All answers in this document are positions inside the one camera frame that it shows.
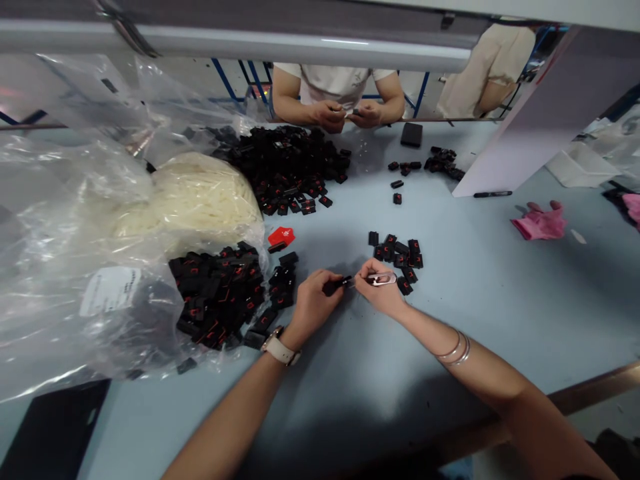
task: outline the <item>watch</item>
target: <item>watch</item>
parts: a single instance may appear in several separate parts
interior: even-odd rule
[[[302,354],[302,351],[293,351],[286,348],[279,338],[284,332],[285,328],[282,325],[278,325],[269,338],[262,344],[262,351],[269,352],[273,358],[279,362],[284,363],[286,366],[295,365]]]

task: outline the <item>red tag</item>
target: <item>red tag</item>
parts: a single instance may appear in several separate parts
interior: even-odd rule
[[[276,243],[280,243],[283,241],[287,244],[287,246],[289,246],[289,244],[295,240],[293,229],[279,227],[278,230],[270,234],[268,240],[271,245],[275,245]]]

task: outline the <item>workbench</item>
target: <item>workbench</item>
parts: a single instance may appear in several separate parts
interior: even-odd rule
[[[408,302],[486,345],[545,393],[640,359],[640,233],[601,190],[566,189],[542,169],[510,197],[455,199],[444,175],[421,169],[404,178],[387,164],[424,162],[432,145],[459,157],[479,153],[498,124],[423,125],[418,150],[400,145],[401,123],[373,131],[348,125],[334,135],[338,148],[353,151],[349,179],[328,184],[329,209],[266,218],[267,234],[284,226],[296,236],[271,256],[272,266],[296,251],[298,283],[318,268],[352,275],[372,256],[369,231],[415,238],[425,267]],[[394,191],[397,179],[405,184]],[[546,207],[552,199],[565,206],[565,237],[525,241],[509,220],[528,201]],[[200,366],[162,381],[112,384],[79,478],[160,478],[259,355],[242,347],[220,372]],[[26,404],[0,405],[0,455]],[[488,414],[408,332],[350,289],[287,372],[239,477],[316,478]]]

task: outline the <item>white box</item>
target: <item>white box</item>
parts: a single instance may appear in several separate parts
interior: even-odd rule
[[[565,187],[596,188],[620,171],[582,142],[572,142],[547,163],[547,169]]]

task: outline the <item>white watch strap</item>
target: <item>white watch strap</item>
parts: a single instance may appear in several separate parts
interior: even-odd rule
[[[285,365],[295,365],[300,358],[300,352],[289,350],[275,336],[269,340],[266,350],[273,355],[273,358]]]

